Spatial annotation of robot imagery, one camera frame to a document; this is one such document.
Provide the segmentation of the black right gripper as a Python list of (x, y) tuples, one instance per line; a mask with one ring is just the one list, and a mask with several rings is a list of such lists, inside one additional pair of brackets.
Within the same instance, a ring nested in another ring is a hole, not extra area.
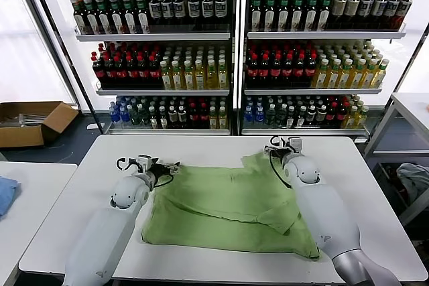
[(266, 145), (264, 147), (264, 153), (267, 153), (270, 159), (278, 159), (279, 162), (282, 162), (287, 155), (287, 149)]

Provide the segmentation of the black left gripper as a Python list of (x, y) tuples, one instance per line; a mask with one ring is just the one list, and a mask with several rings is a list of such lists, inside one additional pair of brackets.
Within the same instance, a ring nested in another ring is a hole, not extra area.
[(171, 176), (178, 173), (178, 167), (180, 167), (180, 162), (176, 163), (167, 163), (166, 165), (154, 163), (150, 168), (149, 172), (152, 173), (155, 177), (155, 183), (158, 183), (159, 179), (163, 176)]

